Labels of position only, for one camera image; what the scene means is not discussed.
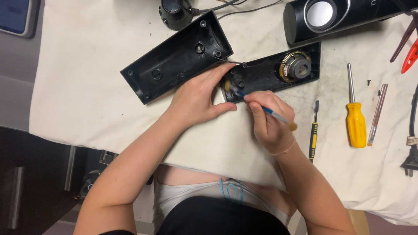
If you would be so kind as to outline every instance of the screwdriver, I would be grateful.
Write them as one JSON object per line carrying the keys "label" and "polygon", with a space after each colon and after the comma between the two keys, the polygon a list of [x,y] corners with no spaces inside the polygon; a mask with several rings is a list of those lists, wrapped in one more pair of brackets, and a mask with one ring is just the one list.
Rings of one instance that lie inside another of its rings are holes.
{"label": "screwdriver", "polygon": [[347,104],[348,116],[347,126],[348,134],[350,135],[351,146],[355,148],[366,147],[366,122],[361,112],[362,104],[356,102],[354,97],[353,75],[351,73],[351,65],[347,64],[350,103]]}
{"label": "screwdriver", "polygon": [[319,111],[319,100],[315,101],[315,107],[313,109],[315,116],[313,117],[312,129],[311,129],[311,142],[309,143],[309,160],[313,163],[316,149],[316,137],[318,133],[318,123],[316,122],[316,114]]}

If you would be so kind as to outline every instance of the person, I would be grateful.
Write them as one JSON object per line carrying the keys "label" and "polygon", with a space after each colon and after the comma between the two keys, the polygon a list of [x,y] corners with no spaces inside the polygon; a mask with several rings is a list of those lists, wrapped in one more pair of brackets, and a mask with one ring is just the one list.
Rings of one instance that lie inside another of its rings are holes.
{"label": "person", "polygon": [[355,234],[341,201],[304,156],[288,126],[262,110],[263,105],[294,119],[293,108],[271,91],[253,92],[244,100],[254,117],[254,135],[279,163],[288,193],[211,173],[158,167],[187,128],[237,109],[233,103],[213,105],[211,100],[214,88],[233,66],[222,64],[177,89],[168,109],[94,183],[75,235],[136,234],[133,202],[152,174],[157,234],[289,234],[286,226],[296,208],[305,218],[308,234]]}

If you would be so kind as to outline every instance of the drawstring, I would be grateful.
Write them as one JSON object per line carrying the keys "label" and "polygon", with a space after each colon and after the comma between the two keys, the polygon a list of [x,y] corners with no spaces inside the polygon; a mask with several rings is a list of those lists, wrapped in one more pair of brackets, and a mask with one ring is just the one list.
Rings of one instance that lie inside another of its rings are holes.
{"label": "drawstring", "polygon": [[[242,190],[242,183],[241,183],[240,180],[238,182],[240,183],[240,188],[241,188],[241,202],[243,202],[244,201],[244,192]],[[237,201],[237,198],[238,198],[238,189],[237,189],[237,187],[235,185],[233,185],[233,184],[228,184],[228,186],[227,186],[227,195],[228,195],[228,198],[227,198],[225,196],[225,193],[224,193],[224,188],[222,187],[222,178],[219,179],[219,187],[221,189],[222,195],[224,196],[224,198],[226,200],[232,201],[231,196],[229,195],[229,190],[228,190],[230,186],[234,187],[234,189],[235,189],[235,201]]]}

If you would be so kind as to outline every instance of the white tablecloth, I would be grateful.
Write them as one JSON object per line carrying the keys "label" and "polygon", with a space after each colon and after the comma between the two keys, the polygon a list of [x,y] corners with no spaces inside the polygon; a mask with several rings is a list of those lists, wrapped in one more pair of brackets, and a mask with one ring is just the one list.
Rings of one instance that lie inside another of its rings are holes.
{"label": "white tablecloth", "polygon": [[[249,0],[253,9],[273,0]],[[160,1],[47,0],[41,54],[31,103],[29,131],[45,139],[119,153],[170,104],[174,91],[143,105],[119,71],[173,35],[158,14]],[[196,8],[220,4],[196,1]],[[220,20],[236,61],[251,61],[289,49],[283,31],[285,2]],[[350,29],[323,38],[318,81],[278,92],[294,107],[294,133],[308,152],[313,105],[320,100],[315,166],[345,207],[367,210],[403,225],[418,225],[418,176],[400,164],[408,155],[410,104],[418,65],[400,74],[416,39],[413,34],[394,63],[389,59],[411,17]],[[362,103],[367,133],[383,83],[389,88],[372,147],[349,147],[345,105],[349,101],[346,64],[353,69],[356,101]],[[215,103],[223,102],[217,92]],[[236,112],[194,126],[180,136],[164,163],[221,174],[284,190],[274,159],[257,144],[244,103]]]}

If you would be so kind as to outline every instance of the brush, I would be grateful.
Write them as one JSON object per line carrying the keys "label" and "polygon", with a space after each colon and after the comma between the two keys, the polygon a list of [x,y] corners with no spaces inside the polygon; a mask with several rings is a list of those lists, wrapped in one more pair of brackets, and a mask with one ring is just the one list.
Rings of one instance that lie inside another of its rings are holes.
{"label": "brush", "polygon": [[[225,82],[224,88],[225,88],[226,92],[231,91],[231,93],[236,93],[238,95],[245,96],[245,94],[242,91],[239,91],[236,87],[232,86],[230,81]],[[264,106],[261,106],[261,108],[266,113],[271,115],[272,117],[275,117],[275,118],[277,118],[277,120],[279,120],[279,121],[285,123],[286,125],[288,125],[290,131],[295,131],[298,128],[298,125],[296,123],[289,123],[284,117],[282,117],[280,114],[274,112],[273,110],[271,110],[267,107],[264,107]]]}

